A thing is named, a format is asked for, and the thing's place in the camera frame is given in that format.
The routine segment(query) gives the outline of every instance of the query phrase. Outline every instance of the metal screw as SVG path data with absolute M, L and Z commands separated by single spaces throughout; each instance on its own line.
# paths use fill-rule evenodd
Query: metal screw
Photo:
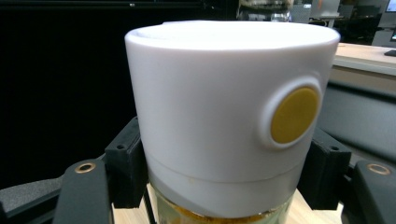
M 388 169 L 387 167 L 383 166 L 383 165 L 378 165 L 378 164 L 368 164 L 367 168 L 374 172 L 377 173 L 379 175 L 390 175 L 390 169 Z
M 87 162 L 76 167 L 75 172 L 78 174 L 85 174 L 93 170 L 95 167 L 96 167 L 95 163 Z

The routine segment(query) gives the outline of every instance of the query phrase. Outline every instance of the glass jar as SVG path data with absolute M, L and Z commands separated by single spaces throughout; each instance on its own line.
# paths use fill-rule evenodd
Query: glass jar
M 239 0 L 239 21 L 290 21 L 293 0 Z
M 283 224 L 286 221 L 292 196 L 279 207 L 251 217 L 205 217 L 167 200 L 158 190 L 155 202 L 159 224 Z

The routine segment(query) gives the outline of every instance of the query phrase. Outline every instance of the white cylindrical container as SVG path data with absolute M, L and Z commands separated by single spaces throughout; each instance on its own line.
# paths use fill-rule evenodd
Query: white cylindrical container
M 297 23 L 171 22 L 126 49 L 153 186 L 208 217 L 249 217 L 296 189 L 339 35 Z

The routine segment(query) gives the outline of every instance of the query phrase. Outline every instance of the wooden desk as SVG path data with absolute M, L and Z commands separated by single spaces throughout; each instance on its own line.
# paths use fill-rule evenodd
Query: wooden desk
M 333 64 L 336 66 L 396 76 L 396 57 L 385 56 L 392 50 L 374 46 L 340 43 Z
M 330 80 L 396 93 L 396 57 L 385 56 L 391 48 L 340 43 Z
M 339 224 L 343 206 L 336 211 L 312 211 L 299 191 L 293 195 L 286 224 Z M 144 202 L 138 209 L 114 209 L 116 224 L 149 224 Z

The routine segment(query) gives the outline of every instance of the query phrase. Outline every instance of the round yellow button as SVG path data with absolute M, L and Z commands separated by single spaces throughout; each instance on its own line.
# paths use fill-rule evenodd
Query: round yellow button
M 272 138 L 279 144 L 299 138 L 311 125 L 318 112 L 316 91 L 303 87 L 291 92 L 276 109 L 271 122 Z

